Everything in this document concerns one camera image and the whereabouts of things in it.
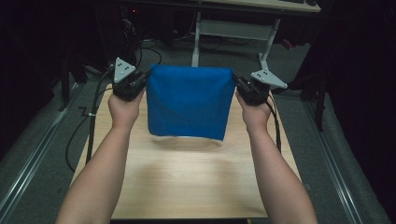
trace hand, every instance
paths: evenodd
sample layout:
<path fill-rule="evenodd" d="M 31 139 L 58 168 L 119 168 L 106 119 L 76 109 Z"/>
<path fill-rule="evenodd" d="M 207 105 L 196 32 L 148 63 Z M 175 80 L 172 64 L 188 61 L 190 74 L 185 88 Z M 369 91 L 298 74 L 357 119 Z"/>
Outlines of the hand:
<path fill-rule="evenodd" d="M 262 105 L 247 105 L 239 92 L 235 93 L 239 104 L 242 106 L 242 117 L 247 125 L 248 131 L 266 131 L 267 122 L 271 116 L 271 110 L 267 104 Z"/>
<path fill-rule="evenodd" d="M 111 94 L 108 99 L 108 108 L 113 119 L 113 128 L 122 128 L 131 131 L 134 122 L 139 116 L 139 105 L 142 100 L 143 89 L 131 102 L 123 101 L 120 97 Z"/>

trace person's left hand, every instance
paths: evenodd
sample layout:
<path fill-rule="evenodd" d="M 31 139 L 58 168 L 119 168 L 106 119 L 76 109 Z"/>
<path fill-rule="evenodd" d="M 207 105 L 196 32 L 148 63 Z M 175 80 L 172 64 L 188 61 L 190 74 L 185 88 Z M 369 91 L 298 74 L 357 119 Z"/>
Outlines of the person's left hand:
<path fill-rule="evenodd" d="M 120 97 L 111 94 L 107 104 L 113 119 L 113 128 L 131 131 L 139 116 L 139 105 L 145 90 L 143 89 L 131 102 L 123 101 Z"/>

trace tabletop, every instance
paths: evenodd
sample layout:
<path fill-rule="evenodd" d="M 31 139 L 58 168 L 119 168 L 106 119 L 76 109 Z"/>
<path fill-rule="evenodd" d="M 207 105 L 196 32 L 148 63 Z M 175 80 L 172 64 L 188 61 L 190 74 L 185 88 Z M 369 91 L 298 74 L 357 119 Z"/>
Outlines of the tabletop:
<path fill-rule="evenodd" d="M 265 7 L 280 10 L 291 10 L 300 12 L 320 12 L 318 5 L 311 7 L 306 2 L 292 3 L 281 0 L 202 0 L 203 2 L 219 3 L 228 5 L 240 5 L 246 7 Z"/>
<path fill-rule="evenodd" d="M 110 94 L 111 91 L 105 93 L 97 113 L 94 150 L 111 127 L 106 103 Z M 279 124 L 282 155 L 300 177 L 281 120 Z M 275 139 L 272 117 L 268 125 Z M 87 145 L 73 179 L 85 165 Z M 123 187 L 112 218 L 242 217 L 267 215 L 257 186 L 242 108 L 236 98 L 232 101 L 225 138 L 217 141 L 151 135 L 144 96 L 132 130 Z"/>

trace blue cloth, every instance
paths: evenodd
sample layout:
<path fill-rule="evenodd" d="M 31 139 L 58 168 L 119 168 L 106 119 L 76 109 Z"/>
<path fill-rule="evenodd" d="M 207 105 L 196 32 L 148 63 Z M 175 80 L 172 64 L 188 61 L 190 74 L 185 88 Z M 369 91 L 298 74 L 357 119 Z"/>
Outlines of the blue cloth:
<path fill-rule="evenodd" d="M 148 130 L 158 136 L 223 140 L 235 82 L 231 68 L 152 65 Z"/>

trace wrist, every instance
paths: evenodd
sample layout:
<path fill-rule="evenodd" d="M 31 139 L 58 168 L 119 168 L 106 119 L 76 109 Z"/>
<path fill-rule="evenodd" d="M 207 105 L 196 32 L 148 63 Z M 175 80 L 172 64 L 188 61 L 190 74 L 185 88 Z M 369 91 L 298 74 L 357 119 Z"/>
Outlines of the wrist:
<path fill-rule="evenodd" d="M 112 129 L 123 130 L 125 132 L 130 132 L 134 127 L 134 123 L 136 122 L 135 119 L 120 119 L 120 120 L 113 120 L 111 124 Z"/>
<path fill-rule="evenodd" d="M 268 133 L 268 130 L 266 125 L 248 125 L 247 133 L 249 135 L 254 133 Z"/>
<path fill-rule="evenodd" d="M 113 125 L 111 126 L 111 131 L 117 132 L 119 134 L 131 134 L 134 125 Z"/>

